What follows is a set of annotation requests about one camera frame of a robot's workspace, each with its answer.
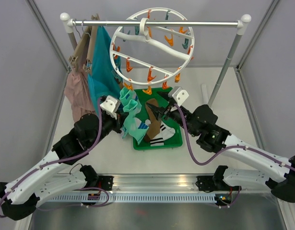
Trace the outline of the mint green patterned sock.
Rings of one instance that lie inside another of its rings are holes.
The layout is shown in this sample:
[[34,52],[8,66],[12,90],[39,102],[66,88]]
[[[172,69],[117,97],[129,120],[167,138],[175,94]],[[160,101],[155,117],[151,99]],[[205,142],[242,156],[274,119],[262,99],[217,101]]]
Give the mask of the mint green patterned sock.
[[123,108],[123,112],[128,113],[123,126],[125,134],[129,134],[135,138],[138,144],[140,144],[149,129],[149,126],[142,122],[139,118],[135,117],[137,114],[137,107],[138,102],[134,99],[130,99],[129,103]]

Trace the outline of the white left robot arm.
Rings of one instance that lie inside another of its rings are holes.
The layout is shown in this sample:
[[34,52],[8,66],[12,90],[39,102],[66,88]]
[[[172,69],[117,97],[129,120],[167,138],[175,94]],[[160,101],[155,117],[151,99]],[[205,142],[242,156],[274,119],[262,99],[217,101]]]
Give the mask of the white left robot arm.
[[0,218],[21,220],[45,202],[72,190],[103,191],[91,165],[83,165],[63,178],[55,175],[87,156],[111,131],[120,133],[127,116],[125,112],[119,112],[116,118],[106,112],[84,115],[34,167],[10,183],[0,182]]

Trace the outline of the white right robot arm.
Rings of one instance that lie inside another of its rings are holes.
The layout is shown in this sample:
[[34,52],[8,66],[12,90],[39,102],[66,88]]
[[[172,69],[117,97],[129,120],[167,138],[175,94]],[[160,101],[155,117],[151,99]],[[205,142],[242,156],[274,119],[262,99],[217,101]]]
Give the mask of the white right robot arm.
[[190,112],[177,104],[171,92],[159,92],[159,95],[167,100],[166,107],[146,105],[157,119],[170,118],[184,129],[190,157],[197,165],[208,165],[223,154],[253,168],[237,170],[218,166],[212,178],[216,188],[268,188],[276,198],[295,203],[295,156],[281,157],[249,145],[218,126],[218,117],[207,104]]

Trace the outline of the white round clip hanger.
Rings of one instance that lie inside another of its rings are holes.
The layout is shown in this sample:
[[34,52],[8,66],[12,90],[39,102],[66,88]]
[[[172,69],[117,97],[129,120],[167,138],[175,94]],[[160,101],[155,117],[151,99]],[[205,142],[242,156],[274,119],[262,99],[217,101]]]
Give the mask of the white round clip hanger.
[[[178,16],[170,13],[169,11],[152,11],[150,13],[143,13],[136,17],[138,21],[140,21],[142,18],[149,18],[149,20],[155,20],[155,21],[164,21],[164,20],[180,21],[181,20]],[[165,31],[157,30],[155,27],[149,28],[149,33],[152,39],[157,40],[167,46],[170,46],[170,44],[168,43],[168,40],[173,38],[174,40],[173,40],[172,48],[174,50],[184,54],[187,54],[189,52],[189,46],[191,41],[188,39],[185,39],[184,37],[171,35],[170,33],[167,33]],[[127,79],[130,79],[133,81],[155,82],[158,80],[162,80],[165,78],[165,74],[155,70],[154,67],[161,68],[166,71],[174,73],[178,68],[180,68],[181,65],[184,64],[184,60],[179,59],[177,57],[173,57],[169,55],[168,53],[148,43],[143,43],[138,41],[129,41],[129,40],[126,41],[117,37],[115,41],[111,40],[111,44],[112,44],[112,47],[110,48],[110,59],[111,59],[113,68],[115,69],[117,73],[120,72]],[[170,79],[173,79],[174,82],[178,83],[180,81],[180,75],[181,75],[181,72],[177,76],[172,77]],[[163,83],[160,83],[162,87],[165,89],[168,88],[167,86],[168,80]],[[148,86],[152,87],[153,85],[150,85],[150,84],[143,85],[143,87],[145,88],[148,88]]]

